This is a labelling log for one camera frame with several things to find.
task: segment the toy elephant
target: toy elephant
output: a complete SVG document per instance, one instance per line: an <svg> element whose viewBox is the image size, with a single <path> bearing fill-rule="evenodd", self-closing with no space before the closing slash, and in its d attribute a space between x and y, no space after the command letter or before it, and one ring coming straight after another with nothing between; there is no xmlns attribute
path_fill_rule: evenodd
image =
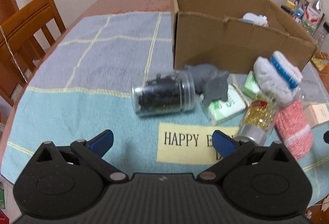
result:
<svg viewBox="0 0 329 224"><path fill-rule="evenodd" d="M208 107L213 100L221 99L223 102L227 102L227 79L230 75L228 71L221 71L211 64L185 65L185 70L192 74L195 92L203 93L202 104L205 107Z"/></svg>

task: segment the cardboard box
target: cardboard box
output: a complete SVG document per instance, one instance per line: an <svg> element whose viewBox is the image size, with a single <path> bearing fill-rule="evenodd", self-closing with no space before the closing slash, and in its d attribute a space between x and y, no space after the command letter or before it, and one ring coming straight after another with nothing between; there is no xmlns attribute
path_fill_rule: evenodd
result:
<svg viewBox="0 0 329 224"><path fill-rule="evenodd" d="M269 27L240 21L247 12L266 15ZM269 0L171 0L171 24L175 69L211 63L248 74L258 56L279 50L302 70L316 49L315 40Z"/></svg>

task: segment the green and white package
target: green and white package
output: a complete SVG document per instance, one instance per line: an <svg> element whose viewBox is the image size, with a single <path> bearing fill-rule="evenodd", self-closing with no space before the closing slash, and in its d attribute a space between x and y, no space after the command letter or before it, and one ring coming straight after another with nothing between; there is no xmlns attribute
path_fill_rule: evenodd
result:
<svg viewBox="0 0 329 224"><path fill-rule="evenodd" d="M228 85L228 100L212 101L211 104L203 111L209 119L211 125L217 126L218 124L236 116L248 107L248 102L238 88L233 85Z"/></svg>
<svg viewBox="0 0 329 224"><path fill-rule="evenodd" d="M256 81L255 74L253 71L250 71L247 77L247 80L243 86L242 92L254 99L256 94L261 93L261 89Z"/></svg>

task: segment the pink sock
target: pink sock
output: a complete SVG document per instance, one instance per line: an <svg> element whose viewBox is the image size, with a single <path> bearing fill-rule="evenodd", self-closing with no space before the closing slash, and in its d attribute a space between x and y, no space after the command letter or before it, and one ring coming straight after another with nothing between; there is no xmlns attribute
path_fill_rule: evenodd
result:
<svg viewBox="0 0 329 224"><path fill-rule="evenodd" d="M275 127L296 160L305 157L313 144L313 133L300 99L278 112Z"/></svg>

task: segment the glass bottle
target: glass bottle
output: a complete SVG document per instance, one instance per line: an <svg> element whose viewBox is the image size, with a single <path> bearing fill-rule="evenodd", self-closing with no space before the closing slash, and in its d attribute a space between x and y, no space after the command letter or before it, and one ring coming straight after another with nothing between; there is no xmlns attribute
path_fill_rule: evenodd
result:
<svg viewBox="0 0 329 224"><path fill-rule="evenodd" d="M257 94L248 107L235 140L251 141L263 146L272 133L277 111L278 106L274 99L262 93Z"/></svg>
<svg viewBox="0 0 329 224"><path fill-rule="evenodd" d="M133 108L139 116L190 111L195 106L192 74L176 70L132 79Z"/></svg>
<svg viewBox="0 0 329 224"><path fill-rule="evenodd" d="M323 43L325 37L328 35L328 33L329 33L329 24L328 24L328 22L324 22L322 30L320 30L320 32L318 33L318 35L315 38L318 51L321 51L322 43Z"/></svg>

